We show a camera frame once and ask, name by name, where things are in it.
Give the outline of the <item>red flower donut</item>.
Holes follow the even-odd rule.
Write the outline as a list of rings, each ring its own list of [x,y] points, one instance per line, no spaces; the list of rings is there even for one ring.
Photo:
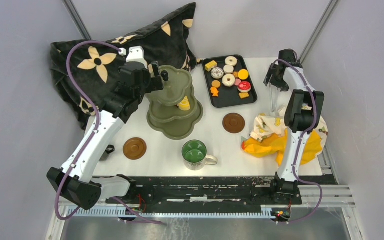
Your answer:
[[[252,85],[248,81],[241,81],[238,84],[237,89],[241,93],[248,93],[252,89]]]

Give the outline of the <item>green three-tier serving stand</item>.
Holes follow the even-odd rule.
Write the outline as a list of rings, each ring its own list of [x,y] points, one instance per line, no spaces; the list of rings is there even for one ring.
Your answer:
[[[146,96],[149,99],[147,122],[171,140],[185,139],[204,114],[202,104],[195,97],[193,78],[188,71],[170,65],[160,66],[159,70],[167,81],[163,81],[163,90]],[[182,111],[177,106],[185,96],[190,102],[189,111]]]

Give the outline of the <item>yellow swirl roll cake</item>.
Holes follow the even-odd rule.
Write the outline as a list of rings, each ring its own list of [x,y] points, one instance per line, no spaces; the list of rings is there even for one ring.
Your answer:
[[[187,96],[185,96],[177,106],[181,111],[189,111],[191,109],[191,104]]]

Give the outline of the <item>metal serving tongs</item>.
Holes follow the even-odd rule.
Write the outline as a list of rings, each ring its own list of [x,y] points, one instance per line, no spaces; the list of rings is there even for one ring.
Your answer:
[[[269,88],[269,96],[271,101],[271,112],[276,113],[278,111],[278,99],[279,99],[280,89],[271,83],[268,84],[268,88]]]

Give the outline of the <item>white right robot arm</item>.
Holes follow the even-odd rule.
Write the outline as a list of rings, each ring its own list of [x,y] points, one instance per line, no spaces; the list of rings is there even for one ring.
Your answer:
[[[279,51],[278,59],[267,71],[264,84],[281,91],[291,91],[284,115],[284,124],[287,127],[286,147],[282,163],[268,191],[273,203],[282,204],[299,192],[299,166],[307,141],[319,124],[325,95],[310,85],[293,49]]]

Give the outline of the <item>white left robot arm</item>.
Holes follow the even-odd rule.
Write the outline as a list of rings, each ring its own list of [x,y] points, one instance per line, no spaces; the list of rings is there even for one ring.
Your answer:
[[[119,197],[127,204],[136,200],[138,191],[128,177],[122,174],[94,177],[93,173],[110,141],[138,110],[145,95],[163,90],[164,82],[169,79],[166,71],[160,72],[156,61],[149,67],[138,61],[127,62],[118,72],[117,83],[104,97],[80,145],[60,168],[52,167],[46,175],[58,196],[84,210],[112,197]]]

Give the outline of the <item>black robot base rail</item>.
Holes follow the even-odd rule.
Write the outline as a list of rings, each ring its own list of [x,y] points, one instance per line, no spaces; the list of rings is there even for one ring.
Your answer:
[[[272,177],[139,177],[120,199],[130,206],[140,205],[146,214],[236,214],[258,213],[261,206],[276,208],[301,205],[301,194],[276,195]]]

